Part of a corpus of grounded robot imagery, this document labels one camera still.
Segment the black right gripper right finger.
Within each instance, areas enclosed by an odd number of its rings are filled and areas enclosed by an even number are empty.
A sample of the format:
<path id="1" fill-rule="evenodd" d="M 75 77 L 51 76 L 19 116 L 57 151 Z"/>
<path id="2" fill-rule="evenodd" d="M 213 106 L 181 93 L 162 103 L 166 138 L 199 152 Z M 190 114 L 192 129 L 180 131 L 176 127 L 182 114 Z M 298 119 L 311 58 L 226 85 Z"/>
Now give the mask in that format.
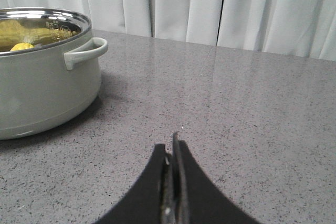
<path id="1" fill-rule="evenodd" d="M 173 134 L 173 178 L 177 223 L 258 223 L 212 183 L 176 132 Z"/>

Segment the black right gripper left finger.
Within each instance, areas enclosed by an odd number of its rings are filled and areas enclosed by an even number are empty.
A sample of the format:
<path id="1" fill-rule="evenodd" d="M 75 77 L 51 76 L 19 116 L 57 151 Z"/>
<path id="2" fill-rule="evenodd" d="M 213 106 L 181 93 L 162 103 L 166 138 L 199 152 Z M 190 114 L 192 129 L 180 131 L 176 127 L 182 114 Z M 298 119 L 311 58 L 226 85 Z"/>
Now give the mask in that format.
<path id="1" fill-rule="evenodd" d="M 173 223 L 173 172 L 165 145 L 155 145 L 134 185 L 96 223 Z"/>

